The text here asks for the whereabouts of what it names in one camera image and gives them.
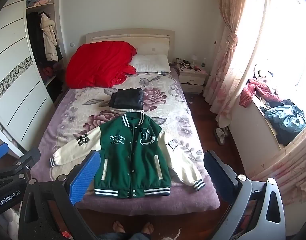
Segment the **white sliding wardrobe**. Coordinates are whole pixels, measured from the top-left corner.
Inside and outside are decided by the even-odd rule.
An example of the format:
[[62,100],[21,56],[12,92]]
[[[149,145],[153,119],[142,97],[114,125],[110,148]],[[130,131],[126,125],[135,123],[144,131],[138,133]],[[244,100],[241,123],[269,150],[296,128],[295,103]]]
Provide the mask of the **white sliding wardrobe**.
[[[20,156],[38,146],[66,87],[60,0],[0,0],[0,139]],[[47,61],[41,14],[55,22],[59,61]]]

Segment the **cream bed headboard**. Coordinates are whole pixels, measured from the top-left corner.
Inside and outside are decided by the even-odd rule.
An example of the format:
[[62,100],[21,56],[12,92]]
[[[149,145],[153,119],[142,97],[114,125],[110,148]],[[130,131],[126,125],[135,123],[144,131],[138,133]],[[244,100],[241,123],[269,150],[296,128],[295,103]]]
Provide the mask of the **cream bed headboard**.
[[166,55],[174,60],[175,31],[150,28],[128,28],[98,31],[86,34],[86,43],[100,41],[125,41],[132,45],[138,55]]

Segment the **cream hanging coat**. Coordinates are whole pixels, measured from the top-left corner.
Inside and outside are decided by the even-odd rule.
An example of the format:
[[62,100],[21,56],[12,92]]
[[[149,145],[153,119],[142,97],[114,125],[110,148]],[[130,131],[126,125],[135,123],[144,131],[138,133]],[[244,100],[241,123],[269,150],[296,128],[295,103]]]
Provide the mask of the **cream hanging coat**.
[[43,42],[47,61],[59,61],[56,46],[58,45],[54,33],[55,22],[48,18],[45,13],[41,14],[40,28],[43,32]]

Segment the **teal clothes pile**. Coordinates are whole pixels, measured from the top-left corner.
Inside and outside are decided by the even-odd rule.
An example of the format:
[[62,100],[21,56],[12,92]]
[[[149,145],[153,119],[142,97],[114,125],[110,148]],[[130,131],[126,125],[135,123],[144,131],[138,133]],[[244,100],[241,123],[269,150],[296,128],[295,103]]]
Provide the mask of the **teal clothes pile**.
[[275,130],[278,144],[287,146],[306,128],[306,115],[297,105],[260,107],[260,109]]

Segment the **person's bare feet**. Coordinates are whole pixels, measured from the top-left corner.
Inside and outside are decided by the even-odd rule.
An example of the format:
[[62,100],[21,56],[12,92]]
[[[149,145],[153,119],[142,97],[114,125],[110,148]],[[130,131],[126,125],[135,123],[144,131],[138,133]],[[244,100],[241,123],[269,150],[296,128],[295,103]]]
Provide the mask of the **person's bare feet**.
[[[122,226],[122,224],[119,221],[115,221],[113,223],[112,229],[116,233],[126,233],[126,232],[135,231],[136,229],[140,229],[140,227],[133,225],[125,229],[124,226]],[[154,232],[154,226],[150,222],[146,223],[140,231],[140,233],[144,233],[147,235],[152,235],[153,232]]]

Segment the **pink floral curtain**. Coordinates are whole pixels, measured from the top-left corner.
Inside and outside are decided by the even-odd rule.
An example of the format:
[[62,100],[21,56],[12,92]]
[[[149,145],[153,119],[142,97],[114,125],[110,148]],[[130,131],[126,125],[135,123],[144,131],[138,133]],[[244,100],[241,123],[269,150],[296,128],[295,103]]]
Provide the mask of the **pink floral curtain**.
[[219,0],[221,41],[203,90],[220,128],[230,125],[233,107],[250,78],[270,0]]

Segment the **green varsity jacket cream sleeves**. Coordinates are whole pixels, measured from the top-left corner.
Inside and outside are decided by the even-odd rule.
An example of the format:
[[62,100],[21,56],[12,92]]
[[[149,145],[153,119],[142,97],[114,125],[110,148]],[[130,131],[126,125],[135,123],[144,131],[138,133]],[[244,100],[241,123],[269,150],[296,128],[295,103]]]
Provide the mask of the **green varsity jacket cream sleeves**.
[[51,167],[72,169],[92,150],[100,153],[93,178],[94,193],[101,197],[141,198],[168,196],[173,170],[180,182],[195,191],[205,186],[197,166],[144,113],[129,113],[76,135],[50,158]]

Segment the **white slipper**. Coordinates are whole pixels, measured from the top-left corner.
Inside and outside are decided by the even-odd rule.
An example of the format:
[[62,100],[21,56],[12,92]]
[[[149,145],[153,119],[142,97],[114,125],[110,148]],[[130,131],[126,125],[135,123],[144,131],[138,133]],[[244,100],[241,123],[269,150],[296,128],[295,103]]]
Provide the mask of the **white slipper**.
[[225,144],[225,138],[226,135],[224,133],[224,131],[221,128],[216,128],[214,131],[215,137],[217,139],[217,142],[220,146]]

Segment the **folded black leather garment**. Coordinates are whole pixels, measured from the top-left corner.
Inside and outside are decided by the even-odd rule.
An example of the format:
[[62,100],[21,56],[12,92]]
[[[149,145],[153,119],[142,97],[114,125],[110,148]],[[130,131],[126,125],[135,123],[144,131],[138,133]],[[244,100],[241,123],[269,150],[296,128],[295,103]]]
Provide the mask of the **folded black leather garment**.
[[119,89],[113,93],[109,106],[115,109],[142,110],[144,90],[141,88]]

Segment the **floral purple bed blanket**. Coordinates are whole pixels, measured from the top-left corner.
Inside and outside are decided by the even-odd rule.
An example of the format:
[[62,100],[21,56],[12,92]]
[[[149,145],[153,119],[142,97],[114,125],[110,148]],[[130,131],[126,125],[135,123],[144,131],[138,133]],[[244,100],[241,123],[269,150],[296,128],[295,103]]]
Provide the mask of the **floral purple bed blanket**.
[[163,216],[220,206],[175,69],[130,75],[112,88],[69,90],[39,150],[31,174],[40,182],[100,153],[81,209]]

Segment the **red cloth on sill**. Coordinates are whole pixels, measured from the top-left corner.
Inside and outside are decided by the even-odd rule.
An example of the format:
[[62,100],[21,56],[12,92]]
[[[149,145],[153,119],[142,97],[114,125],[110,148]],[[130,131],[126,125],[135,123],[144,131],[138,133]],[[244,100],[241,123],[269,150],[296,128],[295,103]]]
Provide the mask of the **red cloth on sill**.
[[266,101],[282,102],[282,99],[280,99],[278,95],[273,94],[263,81],[249,79],[247,85],[240,94],[239,105],[247,108],[256,94],[260,95]]

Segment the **white bedside table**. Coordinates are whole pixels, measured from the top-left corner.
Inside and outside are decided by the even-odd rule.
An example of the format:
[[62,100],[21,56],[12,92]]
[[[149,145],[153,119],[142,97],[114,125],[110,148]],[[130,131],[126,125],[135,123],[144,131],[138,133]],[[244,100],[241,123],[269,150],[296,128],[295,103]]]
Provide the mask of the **white bedside table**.
[[199,67],[186,68],[180,65],[179,69],[179,82],[182,90],[185,93],[200,94],[203,91],[208,73]]

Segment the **white pillow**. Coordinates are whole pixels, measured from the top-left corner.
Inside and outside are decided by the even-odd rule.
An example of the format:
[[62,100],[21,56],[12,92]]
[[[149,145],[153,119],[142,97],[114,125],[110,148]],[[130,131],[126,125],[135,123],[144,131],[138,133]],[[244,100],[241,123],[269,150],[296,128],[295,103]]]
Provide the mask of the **white pillow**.
[[129,65],[133,66],[137,73],[171,72],[168,58],[163,54],[135,55]]

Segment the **red quilt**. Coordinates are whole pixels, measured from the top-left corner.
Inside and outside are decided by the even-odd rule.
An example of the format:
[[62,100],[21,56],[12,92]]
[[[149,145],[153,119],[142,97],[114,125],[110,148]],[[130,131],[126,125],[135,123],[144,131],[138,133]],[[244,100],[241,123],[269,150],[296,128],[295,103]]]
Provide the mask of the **red quilt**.
[[125,41],[101,41],[80,46],[71,57],[65,81],[70,89],[111,88],[127,75],[136,74],[130,65],[137,50]]

